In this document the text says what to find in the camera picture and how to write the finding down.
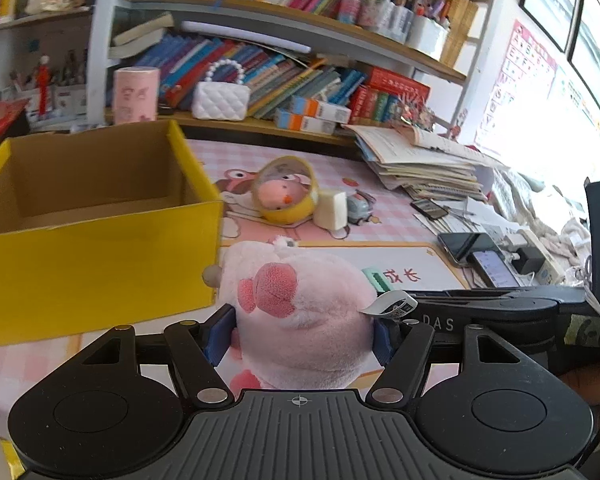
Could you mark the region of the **pink plush paw toy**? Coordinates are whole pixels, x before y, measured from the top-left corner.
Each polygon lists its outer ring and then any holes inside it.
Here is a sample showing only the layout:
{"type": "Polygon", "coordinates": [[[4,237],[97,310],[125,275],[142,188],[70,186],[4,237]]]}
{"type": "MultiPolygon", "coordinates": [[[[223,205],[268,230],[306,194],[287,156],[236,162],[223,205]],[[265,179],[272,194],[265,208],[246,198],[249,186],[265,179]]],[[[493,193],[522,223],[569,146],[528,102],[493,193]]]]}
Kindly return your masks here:
{"type": "Polygon", "coordinates": [[[236,311],[230,350],[242,370],[230,390],[347,387],[372,353],[377,298],[364,273],[290,238],[245,240],[208,266],[204,282],[236,311]]]}

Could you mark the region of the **small toy truck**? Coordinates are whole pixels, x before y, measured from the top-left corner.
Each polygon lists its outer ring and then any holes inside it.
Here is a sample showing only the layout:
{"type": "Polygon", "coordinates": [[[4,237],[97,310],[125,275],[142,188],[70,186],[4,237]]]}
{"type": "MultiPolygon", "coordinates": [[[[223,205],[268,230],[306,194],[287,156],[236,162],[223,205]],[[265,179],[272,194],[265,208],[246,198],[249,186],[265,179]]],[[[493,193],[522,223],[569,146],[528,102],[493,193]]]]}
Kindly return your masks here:
{"type": "Polygon", "coordinates": [[[361,190],[356,190],[347,197],[348,221],[359,226],[363,222],[369,222],[374,212],[376,198],[361,190]]]}

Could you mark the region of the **white eraser block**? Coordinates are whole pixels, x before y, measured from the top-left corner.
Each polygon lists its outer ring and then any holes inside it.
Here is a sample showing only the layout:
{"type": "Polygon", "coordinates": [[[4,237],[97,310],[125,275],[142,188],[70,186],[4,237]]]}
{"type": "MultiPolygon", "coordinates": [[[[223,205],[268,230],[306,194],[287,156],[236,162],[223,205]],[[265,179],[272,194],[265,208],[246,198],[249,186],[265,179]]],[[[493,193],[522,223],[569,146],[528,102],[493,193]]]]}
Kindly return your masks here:
{"type": "Polygon", "coordinates": [[[348,224],[347,193],[321,188],[313,211],[313,222],[324,230],[338,231],[348,224]]]}

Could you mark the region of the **pink chick plush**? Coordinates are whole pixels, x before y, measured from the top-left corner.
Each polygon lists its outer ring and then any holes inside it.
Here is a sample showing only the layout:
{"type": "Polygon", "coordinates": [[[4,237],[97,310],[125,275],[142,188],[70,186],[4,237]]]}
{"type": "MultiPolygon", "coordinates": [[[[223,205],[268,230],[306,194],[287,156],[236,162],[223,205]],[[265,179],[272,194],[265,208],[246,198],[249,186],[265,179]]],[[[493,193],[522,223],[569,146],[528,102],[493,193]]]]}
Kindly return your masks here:
{"type": "Polygon", "coordinates": [[[257,199],[266,210],[282,210],[297,205],[308,190],[295,177],[286,176],[268,180],[257,188],[257,199]]]}

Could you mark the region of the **yellow tape roll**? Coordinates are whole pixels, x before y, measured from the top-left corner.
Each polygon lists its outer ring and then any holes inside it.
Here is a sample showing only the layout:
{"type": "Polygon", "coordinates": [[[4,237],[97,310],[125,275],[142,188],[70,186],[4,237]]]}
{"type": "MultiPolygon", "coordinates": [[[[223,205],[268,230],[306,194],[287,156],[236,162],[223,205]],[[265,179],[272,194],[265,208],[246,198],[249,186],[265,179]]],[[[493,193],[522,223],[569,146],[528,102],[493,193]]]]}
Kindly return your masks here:
{"type": "Polygon", "coordinates": [[[308,220],[317,205],[318,186],[311,165],[303,158],[283,156],[264,166],[251,185],[260,216],[278,226],[308,220]]]}

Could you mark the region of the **black smartphone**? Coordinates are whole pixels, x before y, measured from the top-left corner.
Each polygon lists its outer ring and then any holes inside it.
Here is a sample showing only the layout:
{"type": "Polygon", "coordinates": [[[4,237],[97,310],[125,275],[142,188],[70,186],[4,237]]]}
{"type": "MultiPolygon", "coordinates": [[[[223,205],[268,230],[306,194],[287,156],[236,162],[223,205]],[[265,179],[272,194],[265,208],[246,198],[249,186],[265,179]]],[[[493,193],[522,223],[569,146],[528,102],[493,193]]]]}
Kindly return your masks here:
{"type": "Polygon", "coordinates": [[[429,220],[436,221],[446,217],[449,211],[432,200],[413,200],[411,206],[429,220]]]}

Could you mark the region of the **yellow cardboard box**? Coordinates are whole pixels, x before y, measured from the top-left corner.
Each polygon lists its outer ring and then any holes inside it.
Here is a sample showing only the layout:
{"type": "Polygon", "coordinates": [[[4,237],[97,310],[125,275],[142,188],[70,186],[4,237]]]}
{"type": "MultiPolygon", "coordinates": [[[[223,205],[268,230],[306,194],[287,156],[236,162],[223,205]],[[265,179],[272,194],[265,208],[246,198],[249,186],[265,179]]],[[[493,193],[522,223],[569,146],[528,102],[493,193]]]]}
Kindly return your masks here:
{"type": "Polygon", "coordinates": [[[220,194],[172,120],[0,145],[0,346],[208,307],[220,194]]]}

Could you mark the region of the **stack of papers and books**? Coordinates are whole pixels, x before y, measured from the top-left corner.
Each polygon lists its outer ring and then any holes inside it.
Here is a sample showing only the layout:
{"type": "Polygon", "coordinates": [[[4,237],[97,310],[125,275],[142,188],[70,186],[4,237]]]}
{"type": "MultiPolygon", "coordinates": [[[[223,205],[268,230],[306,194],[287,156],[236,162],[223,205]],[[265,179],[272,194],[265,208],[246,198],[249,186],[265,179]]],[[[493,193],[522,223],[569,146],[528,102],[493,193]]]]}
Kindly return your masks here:
{"type": "Polygon", "coordinates": [[[350,125],[370,169],[389,190],[411,198],[485,202],[497,171],[506,166],[491,156],[421,128],[350,125]]]}

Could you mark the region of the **orange blue box lower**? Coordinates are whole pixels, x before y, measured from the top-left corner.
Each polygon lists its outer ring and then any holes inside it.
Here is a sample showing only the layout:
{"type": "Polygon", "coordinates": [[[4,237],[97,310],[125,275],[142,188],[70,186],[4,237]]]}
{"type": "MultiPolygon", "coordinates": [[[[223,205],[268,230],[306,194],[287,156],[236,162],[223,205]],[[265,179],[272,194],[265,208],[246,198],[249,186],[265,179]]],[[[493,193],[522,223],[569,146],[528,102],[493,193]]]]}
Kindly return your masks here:
{"type": "Polygon", "coordinates": [[[274,122],[275,127],[279,129],[327,134],[328,136],[331,136],[336,129],[336,124],[329,120],[294,114],[280,108],[275,111],[274,122]]]}

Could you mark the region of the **orange blue box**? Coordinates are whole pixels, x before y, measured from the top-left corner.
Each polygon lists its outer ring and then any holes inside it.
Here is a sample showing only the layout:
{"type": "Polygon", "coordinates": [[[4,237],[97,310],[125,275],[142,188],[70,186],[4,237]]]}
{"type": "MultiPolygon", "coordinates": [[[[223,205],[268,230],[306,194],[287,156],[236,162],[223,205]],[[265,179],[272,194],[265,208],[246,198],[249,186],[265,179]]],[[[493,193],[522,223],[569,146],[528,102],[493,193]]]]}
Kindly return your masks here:
{"type": "Polygon", "coordinates": [[[350,108],[301,96],[291,97],[290,111],[296,115],[314,117],[337,124],[347,124],[351,118],[350,108]]]}
{"type": "Polygon", "coordinates": [[[274,122],[275,127],[279,129],[327,134],[328,136],[331,136],[336,129],[336,124],[329,120],[294,114],[280,108],[275,111],[274,122]]]}

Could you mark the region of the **white quilted handbag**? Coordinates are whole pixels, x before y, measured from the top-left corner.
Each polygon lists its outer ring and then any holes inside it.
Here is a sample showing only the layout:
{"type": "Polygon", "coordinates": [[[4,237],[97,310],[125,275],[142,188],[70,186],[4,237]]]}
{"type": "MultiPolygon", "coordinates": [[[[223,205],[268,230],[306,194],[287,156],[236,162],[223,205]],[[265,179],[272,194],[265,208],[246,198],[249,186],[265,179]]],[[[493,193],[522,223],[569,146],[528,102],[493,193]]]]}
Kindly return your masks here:
{"type": "Polygon", "coordinates": [[[213,62],[204,74],[204,79],[196,84],[192,103],[193,118],[242,122],[247,116],[250,100],[250,89],[244,84],[244,78],[242,64],[227,58],[213,62]],[[234,81],[215,81],[215,72],[225,66],[234,70],[234,81]]]}

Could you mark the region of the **red dictionary book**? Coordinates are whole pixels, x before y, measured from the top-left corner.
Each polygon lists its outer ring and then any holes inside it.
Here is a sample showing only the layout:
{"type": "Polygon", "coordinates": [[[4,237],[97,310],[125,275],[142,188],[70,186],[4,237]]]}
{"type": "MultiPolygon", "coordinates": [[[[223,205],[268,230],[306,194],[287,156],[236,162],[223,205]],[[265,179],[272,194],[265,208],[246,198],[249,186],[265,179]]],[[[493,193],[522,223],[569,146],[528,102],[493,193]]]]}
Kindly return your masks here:
{"type": "Polygon", "coordinates": [[[391,70],[372,67],[368,71],[367,82],[370,88],[400,96],[403,101],[412,102],[418,106],[425,105],[429,98],[430,88],[426,84],[391,70]]]}

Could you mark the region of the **orange blue box upper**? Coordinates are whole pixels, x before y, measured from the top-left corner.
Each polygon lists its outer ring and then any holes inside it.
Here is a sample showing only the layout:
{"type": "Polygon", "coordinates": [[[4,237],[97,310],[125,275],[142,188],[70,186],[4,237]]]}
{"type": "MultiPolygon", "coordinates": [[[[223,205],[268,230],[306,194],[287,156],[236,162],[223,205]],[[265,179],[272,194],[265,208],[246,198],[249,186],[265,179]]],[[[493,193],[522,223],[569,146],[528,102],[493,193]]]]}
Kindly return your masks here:
{"type": "Polygon", "coordinates": [[[296,115],[314,117],[337,124],[347,124],[351,118],[350,108],[301,96],[291,97],[290,111],[296,115]]]}

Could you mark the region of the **pink cartoon cylinder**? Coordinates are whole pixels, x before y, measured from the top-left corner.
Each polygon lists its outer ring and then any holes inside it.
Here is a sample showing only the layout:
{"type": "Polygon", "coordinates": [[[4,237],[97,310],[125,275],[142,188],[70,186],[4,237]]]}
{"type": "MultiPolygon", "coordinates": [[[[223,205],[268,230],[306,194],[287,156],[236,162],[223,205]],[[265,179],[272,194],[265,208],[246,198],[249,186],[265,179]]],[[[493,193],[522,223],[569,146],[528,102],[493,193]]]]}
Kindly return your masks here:
{"type": "Polygon", "coordinates": [[[158,115],[160,70],[132,66],[114,72],[112,111],[116,125],[153,122],[158,115]]]}

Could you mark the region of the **row of leaning books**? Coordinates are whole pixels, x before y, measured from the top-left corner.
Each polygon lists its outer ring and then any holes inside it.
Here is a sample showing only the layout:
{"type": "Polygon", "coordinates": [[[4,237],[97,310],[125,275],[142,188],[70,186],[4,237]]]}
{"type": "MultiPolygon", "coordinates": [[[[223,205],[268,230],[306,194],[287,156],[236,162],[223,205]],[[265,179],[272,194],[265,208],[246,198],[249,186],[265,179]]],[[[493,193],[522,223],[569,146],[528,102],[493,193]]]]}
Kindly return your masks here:
{"type": "Polygon", "coordinates": [[[250,91],[247,115],[257,119],[271,120],[276,108],[287,105],[293,96],[348,106],[367,79],[366,73],[329,63],[324,56],[312,58],[253,42],[170,32],[118,66],[158,70],[158,103],[163,113],[190,110],[197,84],[212,63],[222,60],[227,63],[218,67],[212,79],[234,84],[239,64],[242,82],[250,91]]]}

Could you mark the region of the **white bookshelf unit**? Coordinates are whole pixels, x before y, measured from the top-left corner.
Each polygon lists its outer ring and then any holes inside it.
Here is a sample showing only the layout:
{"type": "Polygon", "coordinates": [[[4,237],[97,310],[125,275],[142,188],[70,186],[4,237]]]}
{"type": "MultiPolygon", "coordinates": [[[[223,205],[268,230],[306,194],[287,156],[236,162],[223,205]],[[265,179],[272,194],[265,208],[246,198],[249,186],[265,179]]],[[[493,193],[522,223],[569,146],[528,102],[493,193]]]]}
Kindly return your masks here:
{"type": "Polygon", "coordinates": [[[18,54],[24,50],[23,44],[16,38],[21,27],[68,23],[73,18],[88,16],[91,32],[87,47],[84,124],[101,125],[109,120],[111,115],[105,106],[105,91],[107,70],[112,61],[108,51],[114,14],[119,9],[129,11],[132,16],[142,12],[168,11],[174,18],[184,21],[223,25],[294,41],[310,47],[314,54],[347,56],[352,61],[407,75],[421,72],[435,76],[462,89],[455,103],[456,114],[470,107],[470,101],[478,90],[478,60],[472,60],[469,72],[463,74],[422,52],[368,30],[324,16],[252,0],[95,0],[88,11],[30,16],[0,26],[0,90],[6,84],[9,71],[16,67],[18,54]]]}

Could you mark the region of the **red figurine pen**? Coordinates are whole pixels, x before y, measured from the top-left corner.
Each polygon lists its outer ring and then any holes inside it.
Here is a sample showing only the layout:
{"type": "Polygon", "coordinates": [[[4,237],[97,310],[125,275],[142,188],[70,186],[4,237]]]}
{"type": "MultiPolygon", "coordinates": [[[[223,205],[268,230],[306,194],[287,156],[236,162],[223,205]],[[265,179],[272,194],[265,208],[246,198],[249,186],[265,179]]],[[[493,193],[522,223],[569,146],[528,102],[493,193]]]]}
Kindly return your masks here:
{"type": "Polygon", "coordinates": [[[50,84],[50,68],[48,63],[50,57],[46,54],[42,55],[38,62],[38,70],[36,71],[36,85],[38,86],[38,119],[42,120],[46,116],[46,108],[48,101],[48,85],[50,84]]]}

